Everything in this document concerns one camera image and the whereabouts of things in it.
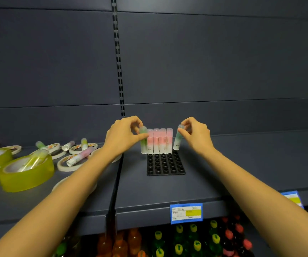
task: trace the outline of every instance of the person's left hand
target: person's left hand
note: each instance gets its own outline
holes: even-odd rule
[[[104,148],[115,154],[115,157],[130,149],[136,142],[146,139],[147,133],[139,134],[143,123],[137,116],[116,120],[106,133]]]

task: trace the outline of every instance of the forearm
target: forearm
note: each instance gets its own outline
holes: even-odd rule
[[[203,156],[280,256],[308,256],[308,213],[215,149]]]
[[[0,239],[0,256],[51,255],[112,160],[107,149],[97,151]]]

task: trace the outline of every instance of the hand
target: hand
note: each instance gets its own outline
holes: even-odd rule
[[[115,157],[130,149],[136,142],[146,139],[147,133],[139,134],[143,123],[137,116],[116,120],[106,133],[103,148],[109,149]]]
[[[199,155],[203,156],[206,152],[215,150],[210,137],[210,130],[206,124],[200,123],[193,117],[185,119],[181,124],[185,126],[185,130],[178,128],[178,132]]]

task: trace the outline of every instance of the clear packing tape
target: clear packing tape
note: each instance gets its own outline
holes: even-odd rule
[[[38,166],[19,172],[29,155],[12,160],[0,167],[0,183],[6,192],[19,192],[36,187],[54,175],[52,157],[48,155]]]

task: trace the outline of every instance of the price label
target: price label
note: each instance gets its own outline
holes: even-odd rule
[[[300,200],[298,191],[290,191],[290,192],[283,192],[281,193],[282,195],[284,195],[285,197],[287,197],[289,200],[291,200],[292,202],[296,203],[298,206],[300,206],[302,209],[304,209],[304,206],[302,204],[302,201]]]
[[[171,224],[203,221],[203,203],[171,205]]]

